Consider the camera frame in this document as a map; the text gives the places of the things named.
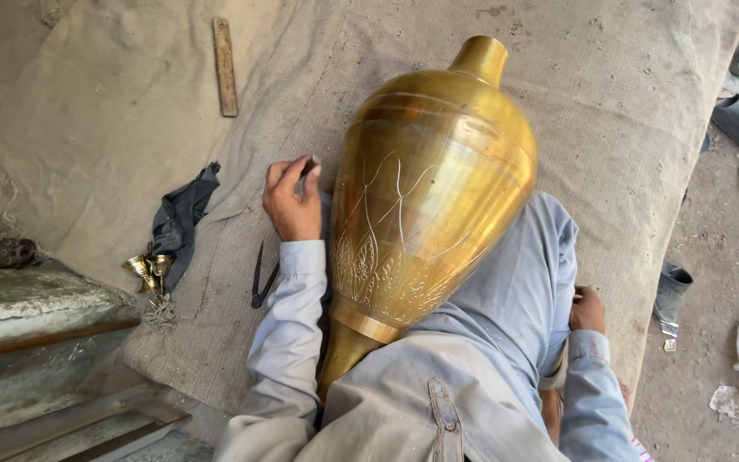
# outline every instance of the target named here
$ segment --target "shirt cuff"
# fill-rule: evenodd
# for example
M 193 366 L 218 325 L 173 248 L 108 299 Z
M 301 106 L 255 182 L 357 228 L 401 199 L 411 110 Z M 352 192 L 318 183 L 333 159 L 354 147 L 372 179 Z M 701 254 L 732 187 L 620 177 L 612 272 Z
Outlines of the shirt cuff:
M 281 272 L 284 275 L 308 275 L 327 270 L 323 240 L 281 243 Z
M 609 339 L 598 331 L 571 331 L 569 334 L 569 361 L 595 356 L 609 362 Z

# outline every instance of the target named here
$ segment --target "concrete ledge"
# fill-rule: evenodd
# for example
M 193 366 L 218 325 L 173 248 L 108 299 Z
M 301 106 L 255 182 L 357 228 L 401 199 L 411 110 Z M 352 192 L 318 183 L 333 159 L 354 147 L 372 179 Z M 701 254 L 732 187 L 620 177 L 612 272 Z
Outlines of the concrete ledge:
M 0 343 L 116 320 L 121 299 L 56 269 L 0 269 Z

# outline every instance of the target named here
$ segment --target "man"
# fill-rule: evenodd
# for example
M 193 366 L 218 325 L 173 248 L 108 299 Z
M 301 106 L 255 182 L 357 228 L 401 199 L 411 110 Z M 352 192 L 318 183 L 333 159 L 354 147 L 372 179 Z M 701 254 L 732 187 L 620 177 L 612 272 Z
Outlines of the man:
M 216 460 L 638 460 L 603 305 L 574 285 L 577 226 L 540 192 L 448 301 L 330 386 L 317 431 L 327 277 L 320 166 L 304 196 L 294 194 L 307 160 L 267 173 L 263 207 L 282 240 L 282 278 L 250 350 L 253 387 Z M 539 390 L 559 371 L 567 337 L 558 450 Z

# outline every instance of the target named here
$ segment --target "wooden ruler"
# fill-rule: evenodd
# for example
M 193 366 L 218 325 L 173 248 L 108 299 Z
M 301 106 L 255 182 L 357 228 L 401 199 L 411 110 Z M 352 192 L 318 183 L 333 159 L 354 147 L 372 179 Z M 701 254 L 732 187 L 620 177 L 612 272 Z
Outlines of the wooden ruler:
M 230 23 L 226 19 L 213 18 L 213 37 L 215 39 L 216 72 L 219 74 L 221 114 L 224 117 L 236 117 L 238 115 L 236 76 L 232 71 Z

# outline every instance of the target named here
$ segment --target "gray shoe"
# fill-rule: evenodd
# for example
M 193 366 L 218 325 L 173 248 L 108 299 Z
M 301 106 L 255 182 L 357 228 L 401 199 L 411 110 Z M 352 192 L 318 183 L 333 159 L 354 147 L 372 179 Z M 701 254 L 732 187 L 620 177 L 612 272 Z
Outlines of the gray shoe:
M 663 259 L 654 299 L 654 314 L 663 322 L 677 324 L 677 309 L 683 306 L 683 294 L 692 287 L 692 275 L 685 269 Z

